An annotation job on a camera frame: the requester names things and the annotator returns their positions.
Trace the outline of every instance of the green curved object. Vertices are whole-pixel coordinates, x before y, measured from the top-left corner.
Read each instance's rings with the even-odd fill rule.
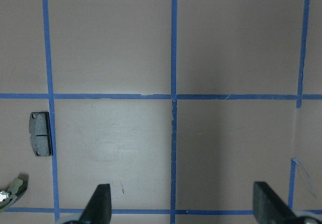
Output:
[[[28,181],[22,179],[14,179],[6,192],[9,193],[8,198],[0,202],[0,212],[5,211],[12,206],[26,192]]]

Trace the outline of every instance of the blue grid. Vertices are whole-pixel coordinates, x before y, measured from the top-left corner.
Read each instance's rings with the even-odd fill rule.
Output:
[[[170,209],[114,209],[113,214],[169,214],[171,224],[175,223],[176,215],[252,215],[251,210],[177,210],[176,209],[176,156],[177,156],[177,100],[292,100],[296,101],[296,107],[300,108],[302,100],[321,100],[322,95],[303,94],[303,76],[305,63],[305,44],[308,28],[309,0],[304,0],[300,65],[298,74],[297,95],[274,95],[274,94],[226,94],[226,95],[193,95],[177,94],[177,0],[172,0],[171,21],[171,94],[56,94],[53,92],[50,31],[48,0],[43,0],[43,23],[45,38],[45,54],[47,69],[48,94],[15,94],[0,93],[0,99],[48,99],[51,119],[51,132],[53,141],[52,177],[54,208],[25,208],[11,207],[8,212],[38,212],[54,213],[55,220],[59,219],[60,213],[81,213],[82,209],[59,208],[58,198],[58,174],[55,140],[55,107],[54,99],[168,99],[172,100],[172,152],[171,152],[171,203]],[[293,207],[295,185],[295,161],[291,161],[288,205]],[[322,210],[309,210],[315,214],[322,214]]]

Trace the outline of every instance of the vertical blue tape strip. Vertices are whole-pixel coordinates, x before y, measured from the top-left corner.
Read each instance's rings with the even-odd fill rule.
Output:
[[[55,215],[55,220],[58,220],[59,219],[59,199],[58,199],[58,177],[57,177],[58,173],[57,173],[57,156],[56,156],[55,106],[54,106],[52,67],[51,67],[51,52],[50,52],[48,0],[42,0],[42,6],[43,6],[43,20],[44,20],[48,100],[49,100],[49,119],[50,119],[50,130],[51,130],[52,147],[53,147],[53,156],[51,158],[51,164],[52,164],[54,215]]]
[[[176,223],[176,174],[177,174],[177,3],[171,7],[171,98],[172,98],[172,140],[171,140],[171,201],[170,223]]]
[[[302,105],[303,77],[304,77],[304,63],[305,63],[305,54],[306,54],[306,38],[307,38],[309,6],[310,6],[310,0],[304,0],[301,53],[300,53],[300,66],[299,66],[299,70],[298,70],[296,108],[300,108]]]
[[[290,183],[288,188],[288,207],[293,208],[296,162],[291,160]]]

